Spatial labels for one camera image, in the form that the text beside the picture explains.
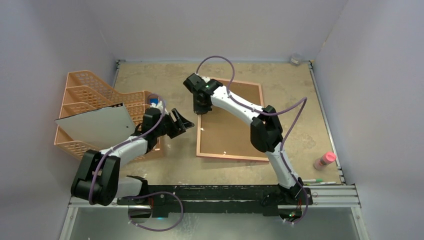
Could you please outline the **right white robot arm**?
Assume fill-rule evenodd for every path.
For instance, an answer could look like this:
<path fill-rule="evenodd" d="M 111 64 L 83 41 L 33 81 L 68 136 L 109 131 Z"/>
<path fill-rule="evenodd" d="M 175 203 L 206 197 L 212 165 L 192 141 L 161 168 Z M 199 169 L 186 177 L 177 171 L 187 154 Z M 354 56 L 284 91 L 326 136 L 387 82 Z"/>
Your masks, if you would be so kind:
<path fill-rule="evenodd" d="M 271 105 L 254 104 L 230 91 L 216 79 L 196 73 L 184 80 L 183 85 L 193 95 L 193 111 L 206 114 L 218 107 L 249 125 L 250 142 L 259 152 L 265 153 L 277 176 L 282 200 L 294 203 L 306 196 L 304 184 L 294 170 L 284 149 L 286 138 L 278 113 Z"/>

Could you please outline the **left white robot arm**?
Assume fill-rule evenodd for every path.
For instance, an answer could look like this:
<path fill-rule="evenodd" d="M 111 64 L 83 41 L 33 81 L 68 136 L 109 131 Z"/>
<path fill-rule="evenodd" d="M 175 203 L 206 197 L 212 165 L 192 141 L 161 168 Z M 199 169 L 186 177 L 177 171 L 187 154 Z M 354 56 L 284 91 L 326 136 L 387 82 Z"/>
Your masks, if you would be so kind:
<path fill-rule="evenodd" d="M 131 175 L 120 178 L 120 168 L 151 152 L 160 137 L 173 139 L 194 126 L 175 108 L 168 113 L 149 107 L 133 134 L 122 143 L 101 151 L 87 150 L 83 154 L 70 188 L 71 196 L 87 200 L 91 205 L 108 206 L 115 198 L 125 197 L 138 205 L 146 203 L 148 181 Z"/>

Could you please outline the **blue stapler in organizer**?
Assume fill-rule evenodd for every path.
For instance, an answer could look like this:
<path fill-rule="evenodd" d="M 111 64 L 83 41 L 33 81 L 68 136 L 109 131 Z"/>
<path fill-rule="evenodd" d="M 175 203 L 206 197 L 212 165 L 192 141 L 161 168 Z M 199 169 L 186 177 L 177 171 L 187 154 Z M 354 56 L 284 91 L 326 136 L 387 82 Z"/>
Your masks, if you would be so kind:
<path fill-rule="evenodd" d="M 150 105 L 156 106 L 159 103 L 159 100 L 157 98 L 149 98 L 148 102 Z"/>

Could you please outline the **grey paper sheet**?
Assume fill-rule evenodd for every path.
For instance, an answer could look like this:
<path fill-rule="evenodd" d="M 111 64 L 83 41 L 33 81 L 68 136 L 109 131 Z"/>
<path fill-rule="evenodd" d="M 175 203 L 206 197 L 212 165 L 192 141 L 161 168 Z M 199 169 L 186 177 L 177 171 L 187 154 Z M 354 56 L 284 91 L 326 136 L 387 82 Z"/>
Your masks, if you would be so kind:
<path fill-rule="evenodd" d="M 126 140 L 135 124 L 123 103 L 62 117 L 55 123 L 74 141 L 101 149 L 113 147 Z"/>

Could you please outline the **small clear jar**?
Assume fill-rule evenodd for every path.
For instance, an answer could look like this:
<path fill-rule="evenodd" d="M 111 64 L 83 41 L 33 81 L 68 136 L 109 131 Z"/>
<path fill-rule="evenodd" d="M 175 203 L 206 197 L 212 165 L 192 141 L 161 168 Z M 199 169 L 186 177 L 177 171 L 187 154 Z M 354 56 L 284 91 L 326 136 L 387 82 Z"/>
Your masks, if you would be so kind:
<path fill-rule="evenodd" d="M 303 62 L 303 56 L 302 55 L 295 52 L 290 56 L 290 63 L 293 66 L 299 66 L 299 65 L 302 64 L 302 62 Z"/>

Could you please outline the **orange plastic desk organizer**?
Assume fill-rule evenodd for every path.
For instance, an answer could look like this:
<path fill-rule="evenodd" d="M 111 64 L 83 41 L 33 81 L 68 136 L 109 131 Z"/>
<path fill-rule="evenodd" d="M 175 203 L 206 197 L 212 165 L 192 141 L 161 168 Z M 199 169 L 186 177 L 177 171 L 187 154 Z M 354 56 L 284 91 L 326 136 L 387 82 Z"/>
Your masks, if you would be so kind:
<path fill-rule="evenodd" d="M 69 72 L 67 75 L 59 118 L 70 117 L 76 114 L 97 110 L 123 103 L 135 125 L 142 122 L 142 116 L 149 107 L 149 91 L 121 93 L 101 80 L 89 70 Z M 136 161 L 158 159 L 165 156 L 163 148 L 164 137 L 157 140 L 157 144 L 149 153 L 137 157 Z M 77 160 L 81 160 L 85 151 L 100 150 L 99 147 L 80 140 L 74 140 L 66 131 L 57 125 L 54 145 L 61 148 Z"/>

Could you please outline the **pink glue bottle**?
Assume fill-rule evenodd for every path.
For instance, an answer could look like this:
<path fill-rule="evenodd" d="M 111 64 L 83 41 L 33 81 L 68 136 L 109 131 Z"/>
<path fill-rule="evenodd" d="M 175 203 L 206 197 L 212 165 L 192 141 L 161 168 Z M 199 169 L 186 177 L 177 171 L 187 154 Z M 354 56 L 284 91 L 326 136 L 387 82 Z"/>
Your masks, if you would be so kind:
<path fill-rule="evenodd" d="M 324 153 L 321 157 L 317 158 L 313 166 L 316 170 L 321 171 L 325 169 L 328 165 L 334 163 L 337 160 L 337 156 L 334 152 L 328 151 Z"/>

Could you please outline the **green white marker pen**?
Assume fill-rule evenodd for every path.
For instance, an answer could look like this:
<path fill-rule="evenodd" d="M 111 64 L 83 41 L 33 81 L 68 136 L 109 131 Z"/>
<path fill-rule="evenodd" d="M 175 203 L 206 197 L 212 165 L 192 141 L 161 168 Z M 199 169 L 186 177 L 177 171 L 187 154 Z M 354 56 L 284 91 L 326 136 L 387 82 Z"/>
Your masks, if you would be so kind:
<path fill-rule="evenodd" d="M 312 183 L 321 183 L 323 180 L 321 178 L 315 178 L 315 179 L 305 179 L 303 181 L 306 184 L 312 184 Z"/>

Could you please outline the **aluminium table frame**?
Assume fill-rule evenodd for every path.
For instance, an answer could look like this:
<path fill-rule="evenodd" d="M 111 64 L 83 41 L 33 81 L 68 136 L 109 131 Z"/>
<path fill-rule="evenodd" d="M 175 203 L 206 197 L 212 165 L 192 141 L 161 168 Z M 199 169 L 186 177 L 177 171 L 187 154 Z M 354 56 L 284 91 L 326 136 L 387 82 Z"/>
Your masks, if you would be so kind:
<path fill-rule="evenodd" d="M 287 149 L 300 174 L 308 179 L 340 180 L 340 167 L 327 173 L 316 171 L 306 157 L 334 148 L 327 119 L 317 95 L 312 65 L 280 62 L 237 62 L 238 81 L 261 84 L 265 103 L 285 109 L 307 97 L 307 105 L 290 134 Z M 126 173 L 148 174 L 158 184 L 242 183 L 268 184 L 275 181 L 269 165 L 234 163 L 229 160 L 196 158 L 195 144 L 183 147 L 179 163 L 170 156 L 152 161 L 135 161 Z M 128 208 L 88 206 L 73 200 L 68 209 L 60 238 L 62 240 L 367 240 L 359 197 L 354 186 L 316 188 L 315 203 L 296 225 L 279 217 L 260 214 L 185 213 L 182 222 L 168 231 L 154 231 L 174 224 L 178 215 L 150 219 L 149 230 L 129 223 Z"/>

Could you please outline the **black mounting rail base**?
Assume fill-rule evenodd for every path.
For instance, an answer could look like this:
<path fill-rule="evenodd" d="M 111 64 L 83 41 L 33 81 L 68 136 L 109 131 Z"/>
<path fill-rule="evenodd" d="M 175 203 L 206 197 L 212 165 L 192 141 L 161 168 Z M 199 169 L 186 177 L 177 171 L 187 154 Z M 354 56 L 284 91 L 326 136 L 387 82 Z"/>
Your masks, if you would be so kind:
<path fill-rule="evenodd" d="M 150 185 L 146 199 L 120 197 L 118 205 L 152 207 L 154 218 L 170 213 L 261 214 L 296 220 L 313 204 L 309 188 L 294 191 L 272 185 Z"/>

